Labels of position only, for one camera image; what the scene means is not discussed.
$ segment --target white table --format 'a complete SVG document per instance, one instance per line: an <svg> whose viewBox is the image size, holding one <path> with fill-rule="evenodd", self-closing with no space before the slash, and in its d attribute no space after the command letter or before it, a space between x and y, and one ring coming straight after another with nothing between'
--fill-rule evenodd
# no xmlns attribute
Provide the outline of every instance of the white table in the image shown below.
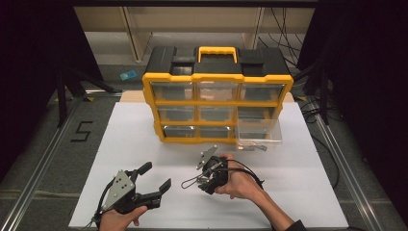
<svg viewBox="0 0 408 231"><path fill-rule="evenodd" d="M267 152L235 153L236 159L265 180L265 190L293 220L301 219L308 228L348 227L297 104L284 103L279 120L282 145ZM200 152L213 145L162 143L154 133L148 105L116 103L69 227L82 228L89 223L101 193L119 169L133 170L152 162L153 168L138 178L137 192L155 192L168 178L172 186L163 196L161 208L140 218L140 228L270 228L262 212L249 201L208 195L196 185L186 190L180 187L200 173L195 169ZM218 144L217 154L234 150L233 145Z"/></svg>

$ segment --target plastic drawer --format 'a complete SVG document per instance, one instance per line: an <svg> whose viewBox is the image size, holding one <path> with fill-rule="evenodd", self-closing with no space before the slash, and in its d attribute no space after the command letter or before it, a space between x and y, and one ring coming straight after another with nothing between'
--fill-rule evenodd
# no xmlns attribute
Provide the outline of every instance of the plastic drawer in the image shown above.
<svg viewBox="0 0 408 231"><path fill-rule="evenodd" d="M201 138L228 138L231 127L227 126L200 126Z"/></svg>
<svg viewBox="0 0 408 231"><path fill-rule="evenodd" d="M167 138L194 138L195 126L163 126Z"/></svg>
<svg viewBox="0 0 408 231"><path fill-rule="evenodd" d="M282 84L242 84L240 100L278 102Z"/></svg>
<svg viewBox="0 0 408 231"><path fill-rule="evenodd" d="M193 121L194 107L158 106L161 121Z"/></svg>
<svg viewBox="0 0 408 231"><path fill-rule="evenodd" d="M238 142L243 145L280 144L282 134L278 119L239 119Z"/></svg>
<svg viewBox="0 0 408 231"><path fill-rule="evenodd" d="M234 107L199 106L198 114L202 121L232 121Z"/></svg>
<svg viewBox="0 0 408 231"><path fill-rule="evenodd" d="M198 99L213 101L236 100L238 84L234 82L204 81L197 83Z"/></svg>
<svg viewBox="0 0 408 231"><path fill-rule="evenodd" d="M273 117L273 107L238 107L240 119L270 119Z"/></svg>
<svg viewBox="0 0 408 231"><path fill-rule="evenodd" d="M192 83L152 82L156 100L191 100Z"/></svg>

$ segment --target wire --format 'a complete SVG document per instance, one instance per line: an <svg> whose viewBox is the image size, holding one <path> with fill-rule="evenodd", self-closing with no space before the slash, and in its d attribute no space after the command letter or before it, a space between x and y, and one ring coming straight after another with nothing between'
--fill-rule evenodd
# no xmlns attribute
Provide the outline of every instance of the wire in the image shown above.
<svg viewBox="0 0 408 231"><path fill-rule="evenodd" d="M181 188L182 188L183 190L185 190L186 188L189 188L189 187L192 186L195 182L197 182L198 177L201 177L201 176L203 176L203 173L201 173L201 174L199 174L199 175L197 175L197 176L194 176L192 179L183 181L183 182L181 183ZM184 186L184 184L186 184L187 182L192 181L192 180L194 180L194 179L195 179L195 181L193 181L191 184L187 185L186 187Z"/></svg>
<svg viewBox="0 0 408 231"><path fill-rule="evenodd" d="M298 84L298 85L293 85L292 88L298 88L298 87L303 86L305 84L306 84L306 82L303 82L303 83Z"/></svg>
<svg viewBox="0 0 408 231"><path fill-rule="evenodd" d="M269 37L270 37L270 39L271 39L272 41L274 41L276 44L279 44L279 41L277 41L275 38L273 38L273 36L271 36L270 33L268 33L268 35L269 35ZM279 44L279 45L284 46L284 47L289 48L289 49L292 49L292 50L295 50L295 51L300 51L300 50L297 49L297 48L293 48L293 47L290 47L290 46L285 45L285 44Z"/></svg>
<svg viewBox="0 0 408 231"><path fill-rule="evenodd" d="M265 47L268 47L267 44L264 43L264 42L261 40L261 37L258 36L258 40L259 40Z"/></svg>
<svg viewBox="0 0 408 231"><path fill-rule="evenodd" d="M258 37L258 40L265 46L265 47L268 47L267 46L267 44L266 43L264 43L264 41L263 40L261 40L261 38L260 37ZM294 65L294 66L296 66L296 64L295 63L293 63L292 61L290 61L290 60L288 60L287 58L285 58L284 57L284 59L285 59L285 61L286 62L288 62L289 64L292 64L292 65Z"/></svg>
<svg viewBox="0 0 408 231"><path fill-rule="evenodd" d="M238 163L238 164L242 165L243 167L245 167L246 169L248 169L250 172L252 172L252 174L255 175L255 172L253 172L253 170L251 170L251 168L249 168L248 166L244 165L243 163L241 163L241 162L239 162L239 161L237 161L237 160L227 160L227 161L233 161L233 162L235 162L235 163Z"/></svg>
<svg viewBox="0 0 408 231"><path fill-rule="evenodd" d="M302 40L299 38L299 36L298 36L297 34L294 34L294 35L296 36L297 40L299 40L300 45L303 45L303 42L302 42Z"/></svg>
<svg viewBox="0 0 408 231"><path fill-rule="evenodd" d="M216 168L213 171L230 171L230 170L241 171L241 172L244 172L246 174L249 174L250 176L252 176L252 178L254 178L254 180L258 184L258 186L261 187L261 189L263 189L262 184L264 183L264 181L261 181L255 173L252 173L249 170L242 169L242 168L239 168L239 167L229 167L229 168Z"/></svg>
<svg viewBox="0 0 408 231"><path fill-rule="evenodd" d="M317 141L318 143L320 143L320 145L322 145L327 152L330 154L330 158L332 159L334 166L336 167L336 181L334 183L334 185L332 186L333 190L337 188L337 186L339 185L339 181L340 181L340 169L339 166L337 165L337 162L334 160L333 157L333 153L330 151L330 149L322 142L320 141L318 138L316 138L315 136L313 136L312 134L310 135L315 141Z"/></svg>
<svg viewBox="0 0 408 231"><path fill-rule="evenodd" d="M83 228L81 228L80 230L88 230L90 228L90 226L92 225L93 220L91 219L90 222Z"/></svg>
<svg viewBox="0 0 408 231"><path fill-rule="evenodd" d="M337 108L337 107L328 107L328 108L326 108L326 111L327 112L337 112L339 109ZM317 115L317 114L319 114L320 113L320 109L319 108L316 108L316 109L312 109L312 110L309 110L309 111L302 111L302 113L303 113L303 116L305 117L305 121L307 122L307 123L314 123L314 122L316 122L316 119L315 120L313 120L313 121L309 121L309 117L311 117L311 116L315 116L315 115ZM332 118L332 119L334 119L334 120L336 120L336 121L340 121L340 122L343 122L344 120L342 119L342 118L334 118L333 116L331 116L330 114L327 114L330 118Z"/></svg>
<svg viewBox="0 0 408 231"><path fill-rule="evenodd" d="M288 47L289 53L290 53L290 55L292 57L292 60L293 60L294 63L296 63L293 56L295 56L297 60L298 60L298 57L294 53L293 48L292 48L291 44L289 43L288 34L286 32L286 8L284 8L282 10L282 14L283 14L282 26L280 25L276 15L275 15L275 12L273 11L273 8L270 8L270 10L272 12L272 15L273 15L275 21L276 21L276 24L278 25L279 31L281 32L281 35L280 35L280 38L279 38L279 41L278 41L278 47L281 45L281 40L282 40L282 37L283 37L285 39L286 43L288 44L287 47Z"/></svg>
<svg viewBox="0 0 408 231"><path fill-rule="evenodd" d="M307 105L313 103L313 102L317 102L317 99L314 99L312 101L310 101L309 103L304 104L302 107L300 107L300 110L302 110L304 107L306 107Z"/></svg>
<svg viewBox="0 0 408 231"><path fill-rule="evenodd" d="M109 184L106 186L105 190L102 192L101 198L99 199L99 203L98 203L98 207L96 208L95 214L93 215L93 218L91 219L91 221L94 221L96 226L99 228L99 224L101 221L101 209L102 209L102 203L103 203L103 199L105 198L106 193L108 192L108 189L111 188L111 186L114 184L114 180L112 179L111 182L109 182Z"/></svg>

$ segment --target gray floor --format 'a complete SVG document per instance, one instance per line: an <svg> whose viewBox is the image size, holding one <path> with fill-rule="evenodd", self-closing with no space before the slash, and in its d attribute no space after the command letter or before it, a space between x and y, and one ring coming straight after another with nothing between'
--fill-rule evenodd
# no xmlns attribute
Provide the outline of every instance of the gray floor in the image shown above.
<svg viewBox="0 0 408 231"><path fill-rule="evenodd" d="M271 39L268 39L269 35L262 35L261 38L264 43L259 42L258 45L260 47L265 44L268 46L276 45ZM131 53L128 53L128 50L125 49L126 43L119 42L117 44L117 51L121 53L118 55L114 49L106 49L104 42L107 40L105 38L98 39L96 42L89 41L92 45L95 58L100 63L100 69L106 83L116 89L140 90L140 78L148 60L149 51L147 51L142 62L136 63L133 61ZM300 48L301 44L296 44L296 38L292 38L292 40L293 46ZM149 46L153 47L158 44L176 45L180 49L186 50L196 45L242 47L242 41L237 35L158 34L153 37ZM292 57L288 49L285 47L281 48L285 57L290 60ZM119 78L119 74L129 70L135 70L138 73L138 78L122 81ZM291 71L293 73L297 72L294 68L291 68ZM293 86L292 93L295 98L303 96L301 88L304 81L301 80ZM89 83L84 83L84 86L88 90L97 90L96 87ZM119 100L118 96L107 96L106 94L91 96L90 100L80 102L76 108L72 119L67 125L66 132L64 132L59 148L56 150L48 169L45 171L33 200L29 204L17 230L70 230L67 226L71 215L87 180L114 104ZM35 171L37 163L47 150L48 143L56 132L58 103L55 99L55 95L50 99L49 110L38 125L36 135L33 136L26 152L18 157L9 174L0 185L0 221L2 222L18 199L20 192L24 190L25 185ZM307 103L302 100L297 101L299 107ZM68 101L67 103L70 106L69 109L73 109L73 101ZM330 105L335 106L335 102L330 100ZM393 204L378 184L370 169L370 165L362 160L358 145L347 124L342 121L339 112L330 111L329 115L330 129L334 131L340 148L360 183L363 192L369 199L370 205L374 208L374 212L384 230L408 230ZM86 123L82 126L83 130L90 131L88 140L73 142L73 140L85 137L84 134L76 133L81 121L91 121L91 123ZM312 135L324 141L316 123L308 123L308 127ZM335 165L327 150L320 143L316 142L316 147L326 169L327 176L334 183L337 177ZM339 199L349 225L368 230L368 226L365 224L342 176L334 192Z"/></svg>

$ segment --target human hand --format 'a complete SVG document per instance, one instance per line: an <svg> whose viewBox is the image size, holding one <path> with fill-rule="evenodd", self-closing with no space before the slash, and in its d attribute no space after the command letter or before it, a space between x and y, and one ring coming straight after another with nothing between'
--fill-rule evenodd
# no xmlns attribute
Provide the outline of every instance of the human hand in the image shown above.
<svg viewBox="0 0 408 231"><path fill-rule="evenodd" d="M222 154L220 156L227 160L234 160L234 155L232 154ZM242 166L234 161L228 162L228 168L230 167L243 169ZM229 194L231 199L237 197L253 201L260 193L263 193L263 190L250 175L241 171L229 170L227 184L217 187L215 192L218 194Z"/></svg>
<svg viewBox="0 0 408 231"><path fill-rule="evenodd" d="M139 217L147 211L146 206L136 208L132 212L126 215L118 213L116 210L110 210L102 215L100 224L100 231L123 231L133 222L136 226L139 226Z"/></svg>

